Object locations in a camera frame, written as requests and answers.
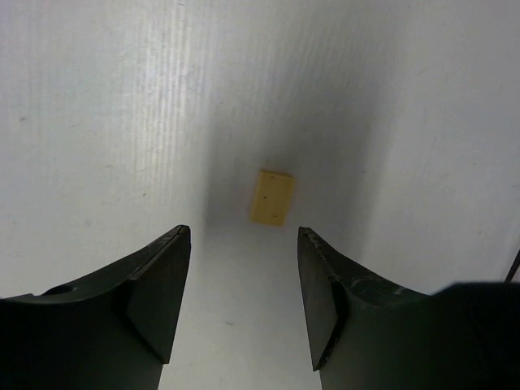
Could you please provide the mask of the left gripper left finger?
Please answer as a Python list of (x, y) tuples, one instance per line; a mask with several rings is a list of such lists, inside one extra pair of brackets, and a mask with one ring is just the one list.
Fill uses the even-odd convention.
[(180, 225), (39, 296), (2, 299), (2, 388), (157, 388), (171, 359), (190, 252), (190, 230)]

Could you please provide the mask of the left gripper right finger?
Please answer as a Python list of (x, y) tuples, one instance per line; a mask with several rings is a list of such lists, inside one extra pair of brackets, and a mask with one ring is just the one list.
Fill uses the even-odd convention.
[(519, 286), (427, 295), (345, 257), (310, 228), (297, 261), (311, 362), (325, 389), (516, 389)]

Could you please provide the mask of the small tan eraser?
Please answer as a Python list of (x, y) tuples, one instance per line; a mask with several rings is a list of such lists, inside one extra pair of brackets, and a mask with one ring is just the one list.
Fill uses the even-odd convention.
[(288, 174), (261, 169), (249, 214), (252, 222), (283, 226), (293, 199), (296, 179)]

